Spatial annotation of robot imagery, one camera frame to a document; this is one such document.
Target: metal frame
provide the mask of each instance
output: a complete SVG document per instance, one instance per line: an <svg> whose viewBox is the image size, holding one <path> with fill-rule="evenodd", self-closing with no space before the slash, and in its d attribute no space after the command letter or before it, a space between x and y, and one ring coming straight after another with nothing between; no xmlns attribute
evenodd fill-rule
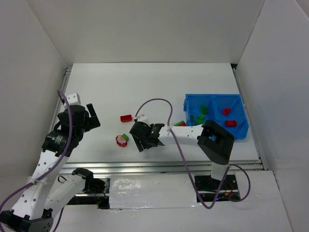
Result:
<svg viewBox="0 0 309 232"><path fill-rule="evenodd" d="M72 67L68 67L65 72L64 80L62 83L62 91L65 92L68 81L70 78ZM51 124L51 129L57 122L57 114L60 111L61 102L58 101L54 118ZM255 139L254 133L253 138L258 147L259 143ZM265 170L261 160L259 161L232 161L231 163L239 164L245 170L255 170L262 171ZM211 171L211 162L210 161L189 161L188 165L190 170L197 173L208 173ZM66 175L71 174L76 168L83 167L94 173L96 178L106 178L110 177L112 174L157 174L157 173L184 173L185 168L183 162L181 161L170 161L170 162L115 162L115 163L66 163L59 174ZM231 171L237 171L235 167L231 167Z"/></svg>

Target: white table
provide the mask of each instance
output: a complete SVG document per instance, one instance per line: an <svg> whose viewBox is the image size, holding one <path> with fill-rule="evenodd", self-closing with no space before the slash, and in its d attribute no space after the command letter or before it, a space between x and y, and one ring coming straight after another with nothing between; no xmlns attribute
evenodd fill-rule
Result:
<svg viewBox="0 0 309 232"><path fill-rule="evenodd" d="M74 64L65 93L74 92L79 93L82 105L93 103L101 127L85 133L68 163L181 161L175 145L140 153L129 134L133 122L122 123L120 116L135 115L148 99L165 98L174 108L173 124L185 120L186 93L239 94L230 64L221 63ZM153 101L141 114L146 114L150 123L166 123L169 106ZM115 142L123 133L130 137L125 148ZM199 147L183 145L182 149L189 161L209 161ZM259 162L251 129L246 139L234 143L231 161Z"/></svg>

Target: divided blue container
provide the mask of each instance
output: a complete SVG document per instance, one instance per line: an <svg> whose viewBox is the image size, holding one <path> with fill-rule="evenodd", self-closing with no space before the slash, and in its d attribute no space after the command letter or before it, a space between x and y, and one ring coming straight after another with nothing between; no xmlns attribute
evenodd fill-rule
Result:
<svg viewBox="0 0 309 232"><path fill-rule="evenodd" d="M193 126L197 116L201 113L200 107L207 107L208 113L205 114L205 120L213 120L228 132L235 136L235 139L244 139L247 136L249 124L243 108L239 94L186 94L183 104L183 110L186 115L187 126ZM224 108L230 108L228 116L222 113ZM194 121L191 121L190 115L193 115ZM225 126L226 120L236 120L236 127Z"/></svg>

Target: blue tray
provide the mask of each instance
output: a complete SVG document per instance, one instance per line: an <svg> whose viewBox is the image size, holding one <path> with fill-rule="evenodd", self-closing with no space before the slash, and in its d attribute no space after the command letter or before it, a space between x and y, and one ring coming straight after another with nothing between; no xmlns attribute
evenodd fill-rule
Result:
<svg viewBox="0 0 309 232"><path fill-rule="evenodd" d="M187 126L193 126L197 116L201 113L200 107L207 107L205 120L213 120L235 136L235 139L244 139L247 136L249 124L239 94L186 94L183 110L186 114ZM222 113L224 108L230 108L228 116ZM226 120L236 120L236 127L225 126Z"/></svg>

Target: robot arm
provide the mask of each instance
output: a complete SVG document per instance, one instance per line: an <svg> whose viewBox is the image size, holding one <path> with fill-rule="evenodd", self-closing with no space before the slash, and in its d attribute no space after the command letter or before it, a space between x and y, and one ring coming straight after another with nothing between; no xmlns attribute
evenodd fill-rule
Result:
<svg viewBox="0 0 309 232"><path fill-rule="evenodd" d="M235 140L231 133L212 120L207 120L204 125L173 127L173 132L180 144L199 146L212 161L211 177L222 180ZM130 133L140 152L151 147L175 144L167 125L149 125L145 116L135 120Z"/></svg>
<svg viewBox="0 0 309 232"><path fill-rule="evenodd" d="M53 131L46 136L42 145L40 160L31 178L34 185L24 190L11 210L2 211L0 214L0 222L13 231L48 232L53 225L53 218L76 193L80 191L92 192L96 185L101 185L104 189L104 182L94 179L92 172L86 169L76 169L68 181L49 195L59 171L69 159L72 150L82 140L84 133L100 126L92 104L87 105L88 112L81 106L77 93L68 95L67 99L71 109L73 129L68 151L58 166L42 180L37 180L59 161L67 145L69 114L66 109L58 114L59 122L55 125Z"/></svg>

